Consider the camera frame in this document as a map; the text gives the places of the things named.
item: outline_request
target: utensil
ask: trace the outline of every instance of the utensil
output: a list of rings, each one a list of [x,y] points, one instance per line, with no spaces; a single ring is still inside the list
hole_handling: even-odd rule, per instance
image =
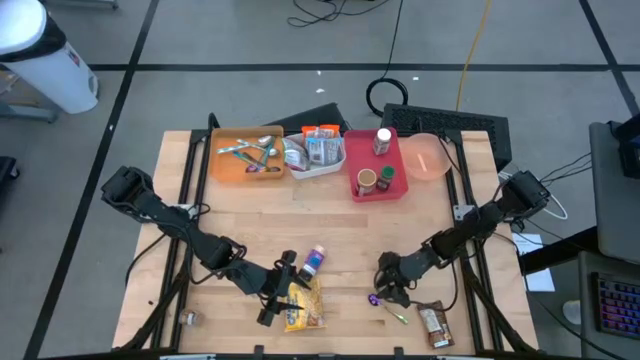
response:
[[[400,321],[401,323],[405,325],[409,323],[409,320],[407,320],[407,318],[391,311],[391,309],[389,309],[385,304],[383,304],[382,301],[375,294],[369,294],[369,304],[373,306],[382,306],[385,310],[387,310],[389,314],[395,316],[395,318],[398,319],[398,321]]]
[[[277,166],[269,167],[269,166],[262,165],[258,160],[254,159],[251,155],[247,154],[246,152],[240,153],[238,151],[234,151],[233,156],[251,165],[247,167],[246,172],[261,172],[261,171],[278,172],[280,171],[280,168]]]
[[[242,140],[242,139],[236,139],[237,142],[239,142],[240,144],[246,145],[247,147],[252,147],[254,149],[258,149],[261,150],[262,152],[267,152],[267,149],[265,149],[264,147],[260,146],[260,145],[256,145],[256,144],[251,144],[248,141]],[[276,148],[271,148],[269,150],[269,157],[275,157],[280,155],[280,151]]]
[[[216,153],[224,154],[224,153],[233,152],[233,151],[237,151],[237,150],[241,150],[241,149],[246,149],[248,147],[249,147],[248,143],[247,144],[242,144],[242,145],[228,146],[228,147],[224,147],[224,148],[220,148],[220,149],[216,150]]]

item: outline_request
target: label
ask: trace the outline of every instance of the label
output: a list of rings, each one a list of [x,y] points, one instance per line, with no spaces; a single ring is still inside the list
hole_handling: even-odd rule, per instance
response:
[[[437,349],[439,347],[447,346],[447,345],[449,345],[449,340],[442,340],[442,341],[438,341],[437,343],[433,344],[433,347]]]
[[[421,311],[422,318],[427,323],[427,330],[430,333],[435,331],[442,331],[442,327],[440,327],[440,322],[438,321],[438,317],[436,316],[436,312],[433,309],[425,309]]]

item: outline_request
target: yellow snack bag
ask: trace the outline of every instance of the yellow snack bag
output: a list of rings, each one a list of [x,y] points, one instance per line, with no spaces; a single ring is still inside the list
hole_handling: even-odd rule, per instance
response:
[[[285,332],[323,328],[324,311],[322,309],[322,294],[320,293],[320,280],[314,277],[309,282],[311,290],[306,290],[295,283],[289,285],[287,303],[303,307],[303,310],[287,309]]]

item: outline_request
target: yellow cable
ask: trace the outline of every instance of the yellow cable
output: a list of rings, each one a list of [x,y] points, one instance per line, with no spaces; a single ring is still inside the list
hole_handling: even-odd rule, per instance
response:
[[[484,23],[487,21],[487,16],[489,15],[490,8],[491,8],[491,0],[487,0],[487,4],[484,7],[484,13],[482,14],[482,20],[480,21],[480,26],[478,27],[478,32],[476,33],[475,39],[473,39],[473,45],[471,45],[471,51],[469,51],[467,62],[464,63],[464,68],[462,69],[462,76],[460,77],[460,85],[458,85],[458,98],[456,100],[456,111],[460,109],[460,97],[462,96],[462,87],[464,86],[464,79],[467,77],[467,68],[469,67],[469,63],[471,62],[471,57],[473,57],[473,52],[476,50],[478,39],[480,38],[482,31],[484,31]]]

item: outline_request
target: translucent pink bowl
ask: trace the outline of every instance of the translucent pink bowl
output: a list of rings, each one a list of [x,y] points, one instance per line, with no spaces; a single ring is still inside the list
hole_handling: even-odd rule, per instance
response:
[[[400,142],[400,152],[407,172],[418,180],[430,181],[451,168],[440,139],[432,134],[415,134]]]

